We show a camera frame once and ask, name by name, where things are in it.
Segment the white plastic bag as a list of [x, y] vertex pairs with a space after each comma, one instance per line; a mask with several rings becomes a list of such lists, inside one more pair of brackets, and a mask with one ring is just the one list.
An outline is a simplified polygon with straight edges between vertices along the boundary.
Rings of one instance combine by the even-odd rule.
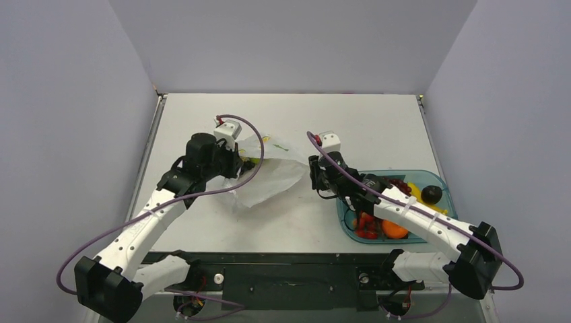
[[[261, 169], [246, 185], [215, 195], [225, 206], [240, 210], [251, 208], [293, 187], [308, 172], [307, 157], [302, 156], [293, 144], [276, 135], [262, 133], [261, 136], [265, 146]], [[255, 164], [259, 162], [261, 148], [256, 135], [239, 140], [238, 147], [241, 157]], [[253, 169], [239, 175], [238, 179], [215, 180], [213, 189], [235, 186], [251, 173]]]

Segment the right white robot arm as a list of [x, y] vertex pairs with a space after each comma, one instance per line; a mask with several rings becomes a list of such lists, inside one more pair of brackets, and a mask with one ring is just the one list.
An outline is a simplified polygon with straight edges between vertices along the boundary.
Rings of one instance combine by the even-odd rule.
[[395, 250], [380, 268], [388, 287], [402, 282], [450, 283], [472, 299], [483, 299], [501, 266], [496, 229], [459, 221], [422, 204], [396, 184], [346, 166], [337, 151], [308, 158], [312, 189], [329, 190], [348, 209], [383, 222], [390, 221], [435, 247], [435, 252]]

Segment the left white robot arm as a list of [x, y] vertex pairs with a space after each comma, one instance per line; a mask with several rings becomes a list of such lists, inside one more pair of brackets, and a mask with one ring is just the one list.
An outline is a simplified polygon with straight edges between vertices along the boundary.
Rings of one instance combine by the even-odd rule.
[[117, 230], [119, 235], [95, 257], [75, 264], [78, 302], [111, 322], [128, 322], [143, 301], [171, 285], [193, 289], [201, 271], [180, 252], [146, 267], [139, 265], [169, 225], [187, 211], [197, 197], [214, 194], [207, 183], [218, 177], [237, 178], [243, 161], [238, 133], [215, 130], [195, 133], [186, 152], [162, 175], [136, 218]]

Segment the fake purple grapes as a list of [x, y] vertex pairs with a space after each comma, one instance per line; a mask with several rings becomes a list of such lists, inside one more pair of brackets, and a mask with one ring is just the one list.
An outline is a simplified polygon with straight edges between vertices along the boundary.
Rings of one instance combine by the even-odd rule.
[[397, 187], [403, 194], [411, 196], [411, 187], [403, 180], [398, 178], [389, 178], [389, 183]]

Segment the fake orange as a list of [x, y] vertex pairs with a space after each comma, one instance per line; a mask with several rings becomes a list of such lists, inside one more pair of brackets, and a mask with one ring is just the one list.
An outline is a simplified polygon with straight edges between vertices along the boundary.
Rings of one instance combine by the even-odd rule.
[[407, 239], [409, 231], [404, 227], [401, 227], [389, 220], [383, 220], [381, 223], [381, 229], [383, 234], [392, 240]]

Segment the fake yellow banana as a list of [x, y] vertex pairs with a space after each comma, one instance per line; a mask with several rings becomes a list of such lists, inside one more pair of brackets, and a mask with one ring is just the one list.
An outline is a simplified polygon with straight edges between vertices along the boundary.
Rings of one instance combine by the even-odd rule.
[[443, 209], [436, 206], [436, 203], [442, 198], [442, 191], [438, 191], [440, 187], [438, 186], [426, 186], [423, 190], [420, 190], [414, 183], [407, 183], [408, 191], [411, 196], [414, 196], [421, 204], [439, 212], [444, 215], [448, 214], [448, 209]]

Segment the fake dark plum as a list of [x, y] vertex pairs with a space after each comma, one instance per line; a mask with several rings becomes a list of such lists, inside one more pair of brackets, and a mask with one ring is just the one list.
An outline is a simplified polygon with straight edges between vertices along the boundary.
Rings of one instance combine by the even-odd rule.
[[427, 205], [436, 205], [442, 199], [442, 189], [439, 186], [429, 185], [421, 190], [421, 198]]

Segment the teal plastic tray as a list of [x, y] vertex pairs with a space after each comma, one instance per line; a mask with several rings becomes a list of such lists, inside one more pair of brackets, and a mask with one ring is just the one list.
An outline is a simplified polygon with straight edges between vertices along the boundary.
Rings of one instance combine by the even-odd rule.
[[[455, 211], [449, 189], [439, 175], [427, 170], [366, 170], [367, 174], [374, 174], [386, 178], [389, 182], [404, 182], [410, 193], [423, 202], [421, 193], [428, 186], [437, 186], [442, 190], [442, 198], [429, 207], [451, 218], [458, 216]], [[337, 215], [342, 230], [351, 239], [367, 245], [380, 244], [417, 244], [424, 240], [408, 232], [403, 235], [394, 225], [384, 225], [380, 219], [372, 220], [365, 215], [356, 215], [343, 201], [336, 200]]]

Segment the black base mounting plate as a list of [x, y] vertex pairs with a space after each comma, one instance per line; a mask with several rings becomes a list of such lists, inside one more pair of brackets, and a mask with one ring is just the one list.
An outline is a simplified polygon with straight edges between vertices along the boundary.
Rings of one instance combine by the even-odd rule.
[[407, 286], [389, 254], [181, 252], [191, 264], [183, 291], [222, 292], [247, 310], [373, 310], [379, 293]]

